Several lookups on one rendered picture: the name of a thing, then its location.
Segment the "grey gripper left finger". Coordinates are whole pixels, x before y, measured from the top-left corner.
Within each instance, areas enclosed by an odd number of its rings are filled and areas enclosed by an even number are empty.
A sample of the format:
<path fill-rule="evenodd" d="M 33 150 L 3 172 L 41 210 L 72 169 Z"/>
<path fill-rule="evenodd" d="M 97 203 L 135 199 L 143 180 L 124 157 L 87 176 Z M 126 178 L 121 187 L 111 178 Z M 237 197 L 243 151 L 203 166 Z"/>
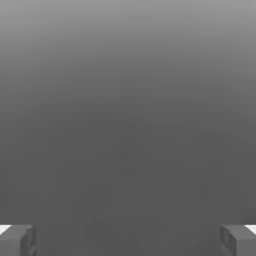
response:
<path fill-rule="evenodd" d="M 37 256 L 36 226 L 0 224 L 0 256 Z"/>

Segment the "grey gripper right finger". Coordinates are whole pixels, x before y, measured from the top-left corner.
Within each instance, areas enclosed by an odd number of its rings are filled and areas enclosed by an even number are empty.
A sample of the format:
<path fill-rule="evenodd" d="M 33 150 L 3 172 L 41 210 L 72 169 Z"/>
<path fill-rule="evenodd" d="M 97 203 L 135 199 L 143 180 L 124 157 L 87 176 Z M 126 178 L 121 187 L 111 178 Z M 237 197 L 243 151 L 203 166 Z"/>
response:
<path fill-rule="evenodd" d="M 222 256 L 256 256 L 256 224 L 221 225 Z"/>

